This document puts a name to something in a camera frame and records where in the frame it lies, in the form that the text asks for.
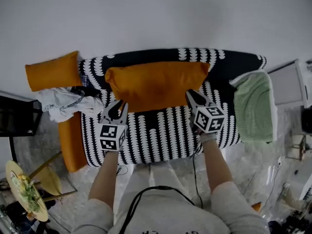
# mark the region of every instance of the green towel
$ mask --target green towel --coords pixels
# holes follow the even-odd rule
[[[234,109],[241,140],[276,140],[277,109],[269,75],[264,71],[250,72],[230,84],[237,88]]]

